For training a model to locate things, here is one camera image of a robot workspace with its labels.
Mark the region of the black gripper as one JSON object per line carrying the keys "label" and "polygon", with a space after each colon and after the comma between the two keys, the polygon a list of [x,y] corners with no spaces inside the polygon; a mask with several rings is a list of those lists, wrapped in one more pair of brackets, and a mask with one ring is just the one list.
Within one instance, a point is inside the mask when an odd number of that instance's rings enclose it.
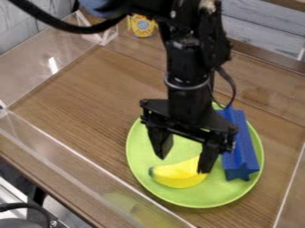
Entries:
{"label": "black gripper", "polygon": [[167,99],[143,99],[141,122],[155,155],[165,159],[173,147],[173,135],[202,143],[197,172],[210,173],[220,153],[234,147],[238,127],[213,107],[213,90],[208,85],[195,89],[169,89]]}

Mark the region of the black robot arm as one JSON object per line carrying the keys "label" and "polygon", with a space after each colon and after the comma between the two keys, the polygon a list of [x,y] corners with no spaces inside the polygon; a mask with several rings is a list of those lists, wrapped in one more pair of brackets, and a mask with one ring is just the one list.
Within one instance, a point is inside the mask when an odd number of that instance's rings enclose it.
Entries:
{"label": "black robot arm", "polygon": [[145,99],[141,121],[153,149],[166,158],[177,134],[202,144],[197,172],[208,173],[221,153],[234,147],[238,126],[213,108],[214,75],[232,44],[224,32],[221,0],[79,0],[88,13],[113,19],[142,14],[158,23],[167,53],[166,99]]}

